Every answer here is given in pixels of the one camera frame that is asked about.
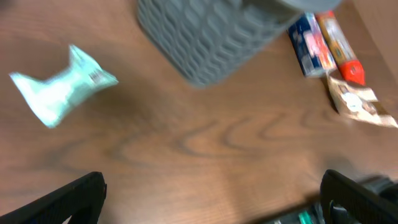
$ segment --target plastic packet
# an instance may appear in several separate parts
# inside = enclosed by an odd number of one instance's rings
[[[336,78],[337,71],[328,76],[331,97],[339,114],[379,126],[398,128],[395,119],[382,107],[372,89],[353,87]]]
[[[37,80],[21,73],[10,77],[27,104],[48,128],[56,127],[74,107],[117,79],[74,45],[70,45],[70,64],[48,80]]]

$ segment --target mint green plastic packet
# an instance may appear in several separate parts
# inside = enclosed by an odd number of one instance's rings
[[[118,83],[88,54],[74,45],[69,49],[69,67],[48,80],[10,74],[27,104],[48,128],[56,127],[74,107],[97,91]]]

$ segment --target wood grain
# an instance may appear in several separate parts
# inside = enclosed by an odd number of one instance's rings
[[[398,178],[398,130],[336,114],[304,79],[283,35],[231,78],[192,88],[136,23],[135,1],[10,1],[0,9],[0,213],[97,170],[100,223],[246,223],[315,194],[326,169]],[[398,115],[396,83],[351,2],[336,12],[367,81]],[[33,115],[8,73],[45,79],[68,44],[120,84],[56,129]]]

